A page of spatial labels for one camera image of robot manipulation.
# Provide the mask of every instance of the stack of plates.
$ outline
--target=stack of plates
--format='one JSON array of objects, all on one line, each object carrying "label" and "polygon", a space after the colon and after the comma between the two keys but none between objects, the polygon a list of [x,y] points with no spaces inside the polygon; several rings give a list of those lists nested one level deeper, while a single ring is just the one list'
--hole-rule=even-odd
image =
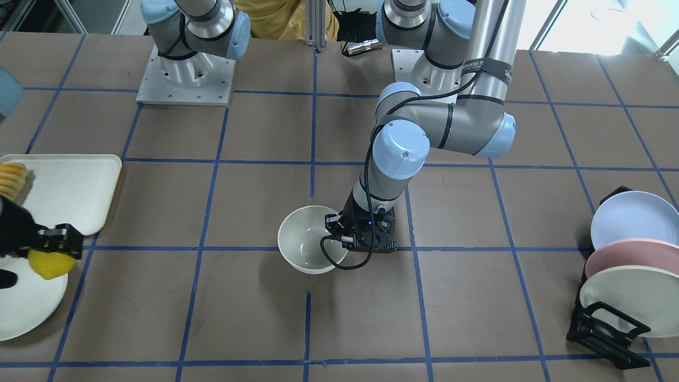
[{"label": "stack of plates", "polygon": [[[647,337],[679,335],[679,213],[659,196],[617,194],[592,220],[594,253],[587,259],[584,307],[597,301],[646,324]],[[600,309],[598,318],[621,332],[626,321]]]}]

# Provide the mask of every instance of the yellow lemon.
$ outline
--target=yellow lemon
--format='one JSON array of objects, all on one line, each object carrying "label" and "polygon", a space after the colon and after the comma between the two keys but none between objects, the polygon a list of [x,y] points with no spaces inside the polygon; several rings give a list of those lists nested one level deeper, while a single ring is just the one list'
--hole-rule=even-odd
[{"label": "yellow lemon", "polygon": [[45,280],[65,275],[75,265],[75,259],[58,252],[29,251],[29,265]]}]

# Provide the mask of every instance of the black cable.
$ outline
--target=black cable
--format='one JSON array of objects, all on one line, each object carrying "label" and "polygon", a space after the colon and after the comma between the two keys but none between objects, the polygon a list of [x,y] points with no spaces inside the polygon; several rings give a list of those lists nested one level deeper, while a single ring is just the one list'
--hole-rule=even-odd
[{"label": "black cable", "polygon": [[[485,54],[483,55],[484,58],[489,58],[490,57],[490,52],[493,49],[493,45],[495,44],[495,39],[498,36],[498,32],[500,30],[500,25],[502,24],[502,19],[504,18],[504,13],[507,10],[507,6],[509,4],[509,0],[504,0],[502,3],[502,8],[500,9],[500,14],[498,15],[498,20],[495,22],[495,28],[493,29],[493,34],[490,37],[490,41],[488,42],[488,48],[485,50]],[[466,90],[469,86],[471,86],[477,78],[481,75],[481,71],[478,71],[474,74],[474,76],[467,82],[465,85],[451,91],[445,94],[440,94],[440,95],[433,95],[433,96],[417,96],[417,97],[411,97],[408,99],[405,99],[404,101],[401,101],[400,103],[396,104],[396,106],[392,107],[389,111],[387,111],[386,115],[389,116],[393,114],[396,110],[402,108],[408,103],[415,102],[415,101],[425,101],[425,100],[431,100],[431,99],[443,99],[443,98],[448,98],[450,96],[453,96],[455,94],[458,94],[464,90]],[[323,255],[325,258],[338,269],[342,269],[343,271],[351,271],[354,269],[361,268],[362,266],[365,266],[368,261],[370,261],[370,258],[373,255],[373,248],[375,247],[375,214],[373,212],[373,203],[372,203],[372,195],[370,195],[370,186],[368,184],[368,168],[370,165],[370,158],[373,154],[373,145],[375,143],[375,138],[377,138],[377,135],[380,133],[384,125],[379,126],[377,123],[375,123],[375,126],[373,127],[373,131],[370,134],[370,146],[368,146],[368,151],[365,155],[365,162],[363,166],[363,182],[365,183],[365,198],[367,199],[368,203],[368,213],[370,214],[370,227],[371,227],[371,237],[370,237],[370,249],[368,250],[368,254],[365,257],[365,260],[363,260],[360,264],[352,265],[352,266],[344,266],[336,263],[328,254],[328,252],[325,250],[324,242],[326,240],[334,239],[332,235],[328,235],[323,237],[320,240],[320,249],[323,251]]]}]

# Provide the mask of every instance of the person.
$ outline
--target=person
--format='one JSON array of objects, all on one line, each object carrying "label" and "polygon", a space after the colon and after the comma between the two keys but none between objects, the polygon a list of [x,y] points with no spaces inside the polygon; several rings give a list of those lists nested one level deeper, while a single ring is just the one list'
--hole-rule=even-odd
[{"label": "person", "polygon": [[[234,0],[236,8],[247,13],[251,33],[257,39],[298,40],[306,35],[305,0]],[[340,24],[325,3],[325,38],[336,40]]]}]

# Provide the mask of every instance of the white bowl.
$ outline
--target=white bowl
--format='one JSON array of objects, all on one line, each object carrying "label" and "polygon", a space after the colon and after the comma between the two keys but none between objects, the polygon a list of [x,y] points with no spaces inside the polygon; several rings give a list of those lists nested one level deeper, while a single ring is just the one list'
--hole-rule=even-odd
[{"label": "white bowl", "polygon": [[679,245],[679,213],[660,196],[627,191],[611,196],[594,214],[594,249],[623,239],[654,239]]},{"label": "white bowl", "polygon": [[[321,238],[330,234],[325,229],[325,216],[329,213],[337,211],[322,205],[309,205],[294,211],[281,223],[278,229],[278,248],[294,269],[319,275],[335,268],[320,250]],[[325,241],[325,250],[338,264],[348,252],[342,247],[342,243],[334,240]]]}]

